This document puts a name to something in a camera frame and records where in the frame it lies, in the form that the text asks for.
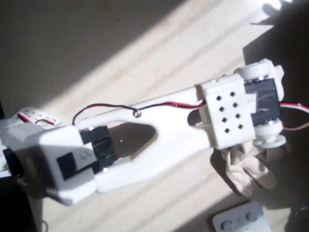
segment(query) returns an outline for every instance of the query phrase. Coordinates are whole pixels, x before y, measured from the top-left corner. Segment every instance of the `cable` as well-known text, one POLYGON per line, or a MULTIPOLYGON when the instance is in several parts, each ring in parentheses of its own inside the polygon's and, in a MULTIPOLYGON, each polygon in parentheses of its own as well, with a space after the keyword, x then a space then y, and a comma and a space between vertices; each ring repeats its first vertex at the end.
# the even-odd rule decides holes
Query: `cable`
POLYGON ((39 119, 39 120, 37 120, 37 121, 35 122, 35 124, 37 124, 38 122, 46 122, 46 123, 48 123, 48 124, 50 124, 50 125, 52 125, 52 126, 55 125, 52 121, 50 121, 50 120, 48 120, 48 119, 39 119))
POLYGON ((114 107, 114 108, 124 108, 124 109, 128 109, 128 110, 145 110, 145 109, 149 109, 152 107, 157 107, 157 106, 163 106, 163 105, 170 105, 170 106, 175 106, 175 107, 180 107, 180 108, 185 108, 185 109, 194 109, 194 108, 199 108, 202 105, 205 105, 206 101, 202 100, 202 101, 198 101, 196 104, 194 105, 189 105, 189 104, 185 104, 185 103, 179 103, 179 102, 172 102, 172 101, 166 101, 166 102, 162 102, 162 103, 157 103, 157 104, 152 104, 152 105, 148 105, 145 107, 142 107, 140 109, 136 109, 133 107, 129 107, 126 105, 113 105, 113 104, 106 104, 106 103, 96 103, 96 104, 92 104, 92 105, 88 105, 85 108, 83 108, 82 110, 80 110, 76 115, 74 115, 73 120, 72 120, 72 125, 75 125, 75 121, 76 118, 83 113, 84 111, 94 108, 94 107, 101 107, 101 106, 105 106, 105 107, 114 107))
POLYGON ((163 106, 163 105, 172 105, 172 106, 176 106, 176 107, 184 108, 184 109, 194 109, 194 108, 198 108, 198 107, 205 105, 205 104, 206 104, 205 100, 198 101, 194 105, 189 105, 189 104, 179 103, 179 102, 174 102, 174 101, 173 102, 172 101, 166 101, 166 102, 163 102, 163 103, 152 104, 152 105, 142 107, 140 110, 144 110, 144 109, 148 109, 148 108, 152 108, 152 107, 156 107, 156 106, 163 106))
MULTIPOLYGON (((307 114, 309 114, 309 108, 300 104, 300 103, 288 103, 288 102, 281 102, 280 103, 280 107, 282 108, 290 108, 290 109, 296 109, 296 110, 301 110, 303 112, 306 112, 307 114)), ((287 127, 287 126, 283 126, 283 128, 287 131, 298 131, 298 130, 301 130, 301 129, 304 129, 306 127, 309 126, 309 122, 307 123, 304 123, 300 126, 297 126, 297 127, 287 127)))
POLYGON ((26 115, 24 115, 23 113, 18 113, 17 116, 18 116, 18 118, 19 118, 20 120, 22 120, 23 122, 32 123, 32 122, 30 121, 30 119, 29 119, 26 115))

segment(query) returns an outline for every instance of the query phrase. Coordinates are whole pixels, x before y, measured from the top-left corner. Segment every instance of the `black wire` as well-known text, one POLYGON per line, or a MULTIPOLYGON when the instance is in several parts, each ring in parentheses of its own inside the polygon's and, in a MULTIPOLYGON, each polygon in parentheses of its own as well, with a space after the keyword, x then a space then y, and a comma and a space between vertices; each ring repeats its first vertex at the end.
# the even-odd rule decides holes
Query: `black wire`
POLYGON ((53 122, 50 122, 50 121, 48 121, 48 120, 46 120, 46 119, 39 119, 39 120, 37 120, 34 124, 37 124, 38 122, 46 122, 46 123, 48 123, 48 124, 50 124, 50 125, 52 125, 52 126, 55 125, 53 122))
POLYGON ((95 103, 95 104, 91 104, 86 106, 85 108, 83 108, 82 110, 80 110, 76 115, 74 115, 73 120, 72 120, 72 125, 75 125, 75 120, 76 118, 85 110, 92 108, 92 107, 97 107, 97 106, 105 106, 105 107, 114 107, 114 108, 124 108, 124 109, 128 109, 128 110, 145 110, 145 109, 149 109, 152 107, 157 107, 157 106, 163 106, 163 105, 172 105, 172 106, 176 106, 179 108, 183 108, 183 109, 194 109, 194 108, 199 108, 202 105, 205 105, 206 101, 203 100, 201 102, 201 104, 199 105, 188 105, 188 104, 184 104, 184 103, 177 103, 177 102, 172 102, 172 101, 167 101, 167 102, 163 102, 163 103, 158 103, 158 104, 152 104, 152 105, 147 105, 145 107, 142 107, 140 109, 136 109, 130 106, 126 106, 126 105, 113 105, 113 104, 106 104, 106 103, 95 103))
POLYGON ((79 112, 77 112, 76 115, 74 115, 73 120, 72 120, 72 125, 75 125, 75 120, 78 117, 78 115, 80 115, 82 112, 84 112, 85 110, 92 108, 92 107, 97 107, 97 106, 105 106, 105 107, 113 107, 113 108, 124 108, 124 109, 128 109, 128 110, 136 110, 133 107, 130 106, 126 106, 126 105, 113 105, 113 104, 106 104, 106 103, 95 103, 95 104, 91 104, 86 106, 85 108, 83 108, 82 110, 80 110, 79 112))
POLYGON ((145 109, 148 109, 148 108, 152 108, 152 107, 156 107, 156 106, 163 106, 163 105, 172 105, 172 106, 176 106, 176 107, 179 107, 179 108, 182 108, 182 109, 194 109, 194 108, 201 107, 202 105, 205 105, 205 104, 206 104, 205 100, 203 100, 202 103, 199 104, 199 105, 188 105, 188 104, 182 104, 182 103, 167 101, 167 102, 163 102, 163 103, 147 105, 145 107, 140 108, 140 110, 145 110, 145 109))

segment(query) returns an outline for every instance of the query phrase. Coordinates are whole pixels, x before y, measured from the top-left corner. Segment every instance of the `red and black wire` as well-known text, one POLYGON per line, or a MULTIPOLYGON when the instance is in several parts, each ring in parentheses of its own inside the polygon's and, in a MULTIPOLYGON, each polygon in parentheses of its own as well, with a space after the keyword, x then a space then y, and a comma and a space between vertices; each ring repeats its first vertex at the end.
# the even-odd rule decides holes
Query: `red and black wire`
POLYGON ((52 126, 54 126, 55 124, 54 124, 54 122, 52 122, 52 121, 50 121, 50 120, 48 120, 48 119, 39 119, 39 120, 37 120, 37 121, 35 121, 34 123, 26 116, 26 115, 24 115, 23 113, 18 113, 17 114, 17 117, 20 119, 20 120, 22 120, 23 122, 29 122, 29 123, 32 123, 32 124, 37 124, 38 122, 46 122, 46 123, 48 123, 48 124, 50 124, 50 125, 52 125, 52 126))
POLYGON ((199 108, 199 107, 201 107, 201 106, 203 106, 205 104, 206 104, 205 100, 199 101, 197 104, 194 104, 194 105, 190 105, 190 104, 186 104, 186 103, 180 103, 180 102, 175 102, 175 101, 173 101, 173 102, 172 101, 165 101, 165 102, 162 102, 162 103, 151 104, 151 105, 147 105, 145 107, 137 109, 137 108, 133 108, 133 107, 126 106, 126 105, 113 105, 113 104, 106 104, 106 103, 95 103, 95 104, 88 105, 85 108, 83 108, 82 110, 80 110, 79 112, 77 112, 77 114, 75 114, 74 117, 73 117, 72 125, 75 125, 76 118, 81 113, 83 113, 86 110, 95 108, 95 107, 124 108, 124 109, 135 111, 135 110, 145 110, 145 109, 149 109, 149 108, 152 108, 152 107, 164 106, 164 105, 170 105, 170 106, 175 106, 175 107, 184 108, 184 109, 194 109, 194 108, 199 108))

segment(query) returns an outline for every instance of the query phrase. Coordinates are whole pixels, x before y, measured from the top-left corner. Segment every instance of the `table surface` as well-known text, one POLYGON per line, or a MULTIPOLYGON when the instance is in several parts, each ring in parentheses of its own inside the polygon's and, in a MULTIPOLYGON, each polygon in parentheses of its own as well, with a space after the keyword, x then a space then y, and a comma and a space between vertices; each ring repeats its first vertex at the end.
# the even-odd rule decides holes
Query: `table surface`
MULTIPOLYGON (((133 104, 233 72, 243 47, 271 28, 256 25, 266 4, 280 8, 277 0, 2 4, 7 116, 34 105, 65 123, 88 104, 133 104)), ((72 207, 44 199, 42 231, 210 231, 210 215, 246 200, 218 175, 212 153, 72 207)), ((263 200, 280 192, 254 194, 272 231, 282 231, 290 209, 263 200)))

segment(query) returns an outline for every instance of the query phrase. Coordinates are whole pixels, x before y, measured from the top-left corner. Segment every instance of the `metal bolt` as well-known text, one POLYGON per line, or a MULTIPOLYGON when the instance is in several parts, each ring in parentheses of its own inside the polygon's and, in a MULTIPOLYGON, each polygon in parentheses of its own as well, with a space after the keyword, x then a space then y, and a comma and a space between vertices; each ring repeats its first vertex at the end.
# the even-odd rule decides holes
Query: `metal bolt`
POLYGON ((133 110, 133 116, 139 118, 141 116, 141 110, 139 109, 133 110))

